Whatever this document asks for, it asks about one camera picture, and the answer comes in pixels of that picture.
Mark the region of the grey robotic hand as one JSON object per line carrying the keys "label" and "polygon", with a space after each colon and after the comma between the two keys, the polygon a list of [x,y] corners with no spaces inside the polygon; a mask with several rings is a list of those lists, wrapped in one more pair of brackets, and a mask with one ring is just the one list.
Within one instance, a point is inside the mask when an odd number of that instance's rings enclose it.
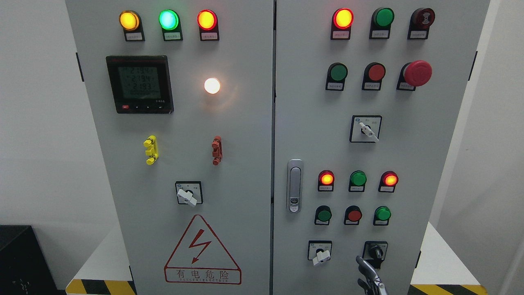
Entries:
{"label": "grey robotic hand", "polygon": [[365,281],[357,280],[359,286],[364,289],[364,293],[366,295],[388,295],[385,284],[372,265],[361,256],[356,256],[355,260],[359,264],[359,272],[366,278]]}

